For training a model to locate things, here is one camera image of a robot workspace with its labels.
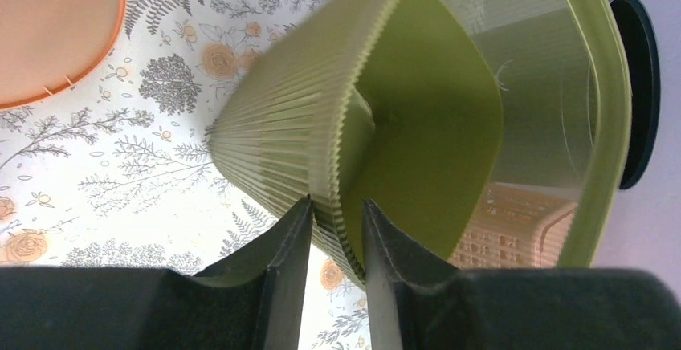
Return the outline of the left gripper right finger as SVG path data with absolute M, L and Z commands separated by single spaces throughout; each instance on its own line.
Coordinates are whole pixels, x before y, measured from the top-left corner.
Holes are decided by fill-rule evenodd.
M 460 270 L 362 205 L 375 349 L 677 349 L 680 306 L 631 269 Z

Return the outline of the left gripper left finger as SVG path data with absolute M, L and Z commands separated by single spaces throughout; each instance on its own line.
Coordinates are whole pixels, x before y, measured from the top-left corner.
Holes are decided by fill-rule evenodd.
M 313 204 L 196 275 L 164 268 L 5 267 L 4 349 L 295 349 Z

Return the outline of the orange round bucket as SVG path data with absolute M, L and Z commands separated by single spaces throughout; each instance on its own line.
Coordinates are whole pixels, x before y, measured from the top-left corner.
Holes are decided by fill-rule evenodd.
M 126 0 L 1 0 L 1 108 L 73 88 L 122 30 Z

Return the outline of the dark blue round bin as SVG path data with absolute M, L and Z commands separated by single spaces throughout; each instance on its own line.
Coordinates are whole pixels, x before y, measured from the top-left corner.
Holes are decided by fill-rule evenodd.
M 619 189 L 633 188 L 650 163 L 659 129 L 661 72 L 653 22 L 641 0 L 609 0 L 631 84 L 630 143 Z

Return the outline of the pink plastic basket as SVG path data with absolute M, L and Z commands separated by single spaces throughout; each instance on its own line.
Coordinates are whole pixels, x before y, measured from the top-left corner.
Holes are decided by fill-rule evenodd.
M 577 203 L 491 183 L 449 259 L 458 268 L 553 267 Z

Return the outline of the green mesh waste bin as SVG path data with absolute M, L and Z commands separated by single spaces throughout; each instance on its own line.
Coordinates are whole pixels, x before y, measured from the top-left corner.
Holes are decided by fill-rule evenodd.
M 235 89 L 218 171 L 365 285 L 361 204 L 449 258 L 491 184 L 577 203 L 558 267 L 587 267 L 624 169 L 631 84 L 609 0 L 330 0 Z

